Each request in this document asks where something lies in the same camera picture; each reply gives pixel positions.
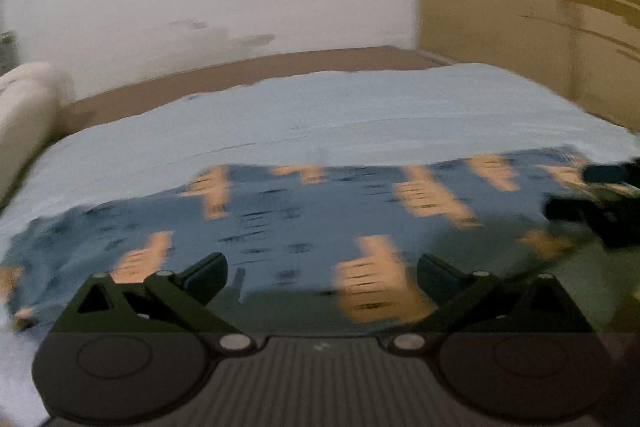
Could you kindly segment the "blue pants with orange print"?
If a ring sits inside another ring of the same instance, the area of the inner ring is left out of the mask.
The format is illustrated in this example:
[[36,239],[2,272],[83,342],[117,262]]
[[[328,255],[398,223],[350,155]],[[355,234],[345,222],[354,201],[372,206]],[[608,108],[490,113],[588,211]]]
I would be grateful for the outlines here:
[[210,303],[251,331],[365,331],[437,307],[416,281],[433,255],[463,273],[512,277],[599,242],[544,217],[551,195],[638,196],[582,181],[570,148],[519,150],[411,167],[215,165],[155,194],[32,219],[1,262],[1,318],[45,331],[88,275],[138,283],[226,257]]

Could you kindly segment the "light blue bed sheet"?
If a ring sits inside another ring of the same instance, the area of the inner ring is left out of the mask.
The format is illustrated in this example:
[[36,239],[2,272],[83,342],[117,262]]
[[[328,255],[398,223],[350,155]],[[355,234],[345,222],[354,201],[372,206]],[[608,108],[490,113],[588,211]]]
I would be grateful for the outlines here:
[[[155,194],[217,164],[431,166],[563,147],[595,161],[639,150],[625,128],[482,64],[316,72],[192,94],[50,146],[3,213],[1,258],[32,219]],[[46,419],[30,365],[47,330],[1,337],[1,415],[15,426]]]

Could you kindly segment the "brown bed base board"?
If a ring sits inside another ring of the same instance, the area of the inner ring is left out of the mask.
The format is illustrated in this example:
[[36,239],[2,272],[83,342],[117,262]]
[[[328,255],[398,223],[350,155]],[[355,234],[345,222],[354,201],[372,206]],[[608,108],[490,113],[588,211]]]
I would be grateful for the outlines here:
[[99,124],[137,116],[185,96],[250,86],[262,80],[313,72],[374,72],[423,70],[454,65],[453,58],[424,50],[393,46],[309,51],[269,55],[226,63],[130,84],[73,103],[68,110],[66,135]]

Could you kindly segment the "cream rolled blanket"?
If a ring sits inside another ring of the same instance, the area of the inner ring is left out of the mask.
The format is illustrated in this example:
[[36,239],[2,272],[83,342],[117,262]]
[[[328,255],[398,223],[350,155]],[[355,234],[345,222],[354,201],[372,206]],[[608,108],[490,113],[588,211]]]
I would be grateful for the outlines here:
[[51,63],[26,63],[1,76],[1,202],[52,136],[74,101],[70,75]]

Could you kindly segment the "metal bed headboard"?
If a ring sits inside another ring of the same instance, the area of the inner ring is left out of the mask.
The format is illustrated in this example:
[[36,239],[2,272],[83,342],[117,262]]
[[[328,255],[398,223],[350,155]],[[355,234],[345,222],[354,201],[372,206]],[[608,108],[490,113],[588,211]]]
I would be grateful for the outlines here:
[[13,31],[3,31],[0,37],[0,75],[4,75],[20,64],[16,35]]

